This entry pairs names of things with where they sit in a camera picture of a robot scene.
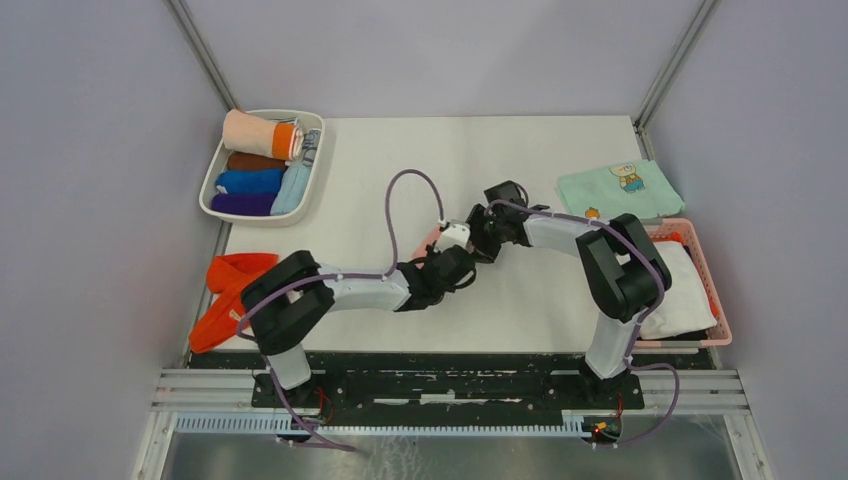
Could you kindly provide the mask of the pink panda towel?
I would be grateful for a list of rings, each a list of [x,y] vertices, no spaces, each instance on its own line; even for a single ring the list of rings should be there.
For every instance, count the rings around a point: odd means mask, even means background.
[[[416,260],[419,258],[426,258],[429,255],[435,254],[439,252],[438,240],[440,239],[442,234],[442,230],[439,226],[435,227],[431,230],[422,241],[422,243],[416,248],[416,250],[411,255],[412,260]]]

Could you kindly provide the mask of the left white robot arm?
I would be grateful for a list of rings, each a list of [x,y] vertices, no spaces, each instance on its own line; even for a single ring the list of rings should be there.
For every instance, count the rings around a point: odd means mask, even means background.
[[[245,313],[236,334],[256,343],[278,396],[303,406],[315,382],[302,342],[318,322],[333,312],[407,312],[439,304],[476,278],[470,234],[467,224],[449,222],[432,232],[417,257],[389,273],[341,269],[317,262],[307,250],[296,251],[242,290]]]

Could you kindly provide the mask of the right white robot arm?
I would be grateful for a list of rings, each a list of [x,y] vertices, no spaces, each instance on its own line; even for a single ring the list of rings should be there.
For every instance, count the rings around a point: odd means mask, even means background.
[[[488,203],[474,205],[467,217],[477,260],[494,262],[506,243],[580,260],[599,318],[577,392],[591,408],[606,406],[618,393],[615,377],[632,365],[642,325],[672,285],[664,260],[632,214],[604,221],[530,206],[524,189],[511,180],[484,195]]]

